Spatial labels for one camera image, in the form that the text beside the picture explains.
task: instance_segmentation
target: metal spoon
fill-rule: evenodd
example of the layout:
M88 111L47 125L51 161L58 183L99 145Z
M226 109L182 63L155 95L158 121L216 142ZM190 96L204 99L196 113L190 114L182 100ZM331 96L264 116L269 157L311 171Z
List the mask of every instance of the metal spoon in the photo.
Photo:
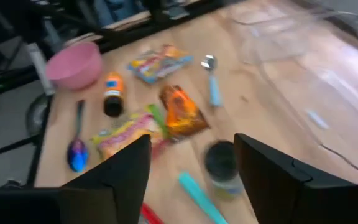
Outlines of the metal spoon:
M213 106L221 106L221 94L219 92L218 81L213 73L213 70L216 67L215 57L213 55L205 55L205 59L201 62L201 66L208 71L209 103Z
M84 100L77 102L76 133L67 149L67 162L74 172L84 171L90 156L84 142L80 139L84 103Z

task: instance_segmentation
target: plastic bag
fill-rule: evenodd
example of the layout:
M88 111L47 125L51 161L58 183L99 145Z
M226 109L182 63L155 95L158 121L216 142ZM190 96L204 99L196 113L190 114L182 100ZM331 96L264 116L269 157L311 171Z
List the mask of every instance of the plastic bag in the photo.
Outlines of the plastic bag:
M165 124L172 139L179 140L209 127L200 109L179 86L163 87L160 99L167 110Z
M144 110L123 116L116 123L120 125L112 130L103 130L91 138L99 150L102 160L113 156L144 134L149 134L152 143L152 156L157 155L169 142L167 129L162 115L155 105L148 105Z
M129 65L136 76L147 83L155 83L191 62L193 57L173 45L163 45L161 51L149 50Z

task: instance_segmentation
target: black cord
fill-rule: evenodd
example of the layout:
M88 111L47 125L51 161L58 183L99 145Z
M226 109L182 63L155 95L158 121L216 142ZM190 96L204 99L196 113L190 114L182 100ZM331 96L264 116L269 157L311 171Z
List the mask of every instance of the black cord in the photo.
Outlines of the black cord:
M341 159L343 159L349 166L355 168L355 170L358 171L358 166L356 166L352 161L350 161L348 158L344 157L342 154L340 154L337 151L334 151L333 149L330 149L329 147L325 146L324 144L320 145L323 149L335 154L336 156L340 157Z
M17 141L17 142L15 142L13 144L10 144L8 146L4 146L4 147L0 148L0 154L3 154L5 152L9 152L11 150L20 149L22 146L25 146L27 144L33 143L33 142L37 141L39 138L40 138L39 135L31 136L31 137L28 137L26 139L22 139L20 141Z

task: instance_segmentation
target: orange label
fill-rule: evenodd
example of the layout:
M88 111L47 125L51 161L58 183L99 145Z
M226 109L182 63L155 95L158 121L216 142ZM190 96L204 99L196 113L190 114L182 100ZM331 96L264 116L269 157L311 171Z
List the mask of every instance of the orange label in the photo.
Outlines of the orange label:
M124 82L116 72L111 72L106 79L106 91L104 96L120 96L124 93Z

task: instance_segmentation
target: teal marker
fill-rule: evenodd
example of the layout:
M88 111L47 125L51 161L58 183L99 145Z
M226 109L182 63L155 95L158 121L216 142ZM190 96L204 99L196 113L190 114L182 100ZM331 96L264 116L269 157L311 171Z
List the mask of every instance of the teal marker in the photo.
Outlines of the teal marker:
M198 186L196 181L187 172L180 174L179 183L187 191L187 193L193 198L193 200L200 206L202 210L214 221L216 224L227 224L227 221L220 214L219 210L205 195L203 190Z

